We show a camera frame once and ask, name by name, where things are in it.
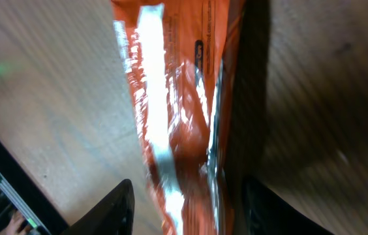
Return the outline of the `red chocolate bar wrapper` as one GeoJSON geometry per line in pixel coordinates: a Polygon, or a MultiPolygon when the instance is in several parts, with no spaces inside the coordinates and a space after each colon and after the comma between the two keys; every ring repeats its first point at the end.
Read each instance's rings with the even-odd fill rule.
{"type": "Polygon", "coordinates": [[[148,190],[165,234],[231,234],[224,173],[245,3],[112,0],[148,190]]]}

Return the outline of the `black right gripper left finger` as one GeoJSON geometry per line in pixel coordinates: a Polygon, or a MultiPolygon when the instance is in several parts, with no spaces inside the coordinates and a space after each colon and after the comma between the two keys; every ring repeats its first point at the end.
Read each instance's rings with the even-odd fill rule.
{"type": "Polygon", "coordinates": [[[124,179],[61,235],[131,235],[134,205],[132,182],[124,179]]]}

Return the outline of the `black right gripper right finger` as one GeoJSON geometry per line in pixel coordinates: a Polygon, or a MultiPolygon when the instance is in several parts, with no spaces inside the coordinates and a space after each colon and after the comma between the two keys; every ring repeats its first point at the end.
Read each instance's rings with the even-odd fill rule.
{"type": "Polygon", "coordinates": [[[331,235],[252,176],[242,181],[241,201],[249,234],[331,235]]]}

